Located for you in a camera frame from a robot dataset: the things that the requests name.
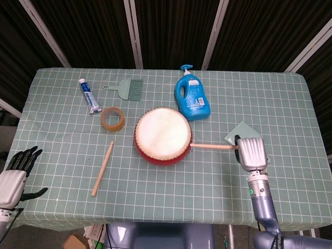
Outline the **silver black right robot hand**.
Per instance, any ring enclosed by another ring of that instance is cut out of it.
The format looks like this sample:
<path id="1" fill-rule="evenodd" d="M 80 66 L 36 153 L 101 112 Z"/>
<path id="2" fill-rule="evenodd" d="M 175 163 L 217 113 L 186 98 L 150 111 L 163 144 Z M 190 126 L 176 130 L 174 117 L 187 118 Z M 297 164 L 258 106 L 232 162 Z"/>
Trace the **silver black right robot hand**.
<path id="1" fill-rule="evenodd" d="M 242 169 L 251 171 L 265 171 L 268 165 L 264 141 L 260 137 L 234 137 L 238 149 L 235 150 L 237 162 Z"/>

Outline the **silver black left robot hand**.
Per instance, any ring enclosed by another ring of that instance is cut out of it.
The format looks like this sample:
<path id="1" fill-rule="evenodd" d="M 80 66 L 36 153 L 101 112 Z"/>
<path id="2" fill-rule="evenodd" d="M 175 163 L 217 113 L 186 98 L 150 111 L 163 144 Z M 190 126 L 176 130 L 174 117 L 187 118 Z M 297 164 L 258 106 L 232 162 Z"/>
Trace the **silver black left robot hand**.
<path id="1" fill-rule="evenodd" d="M 47 187 L 38 192 L 24 193 L 27 178 L 41 153 L 42 150 L 34 146 L 11 158 L 7 168 L 1 173 L 1 209 L 12 210 L 19 202 L 36 199 L 46 193 Z"/>

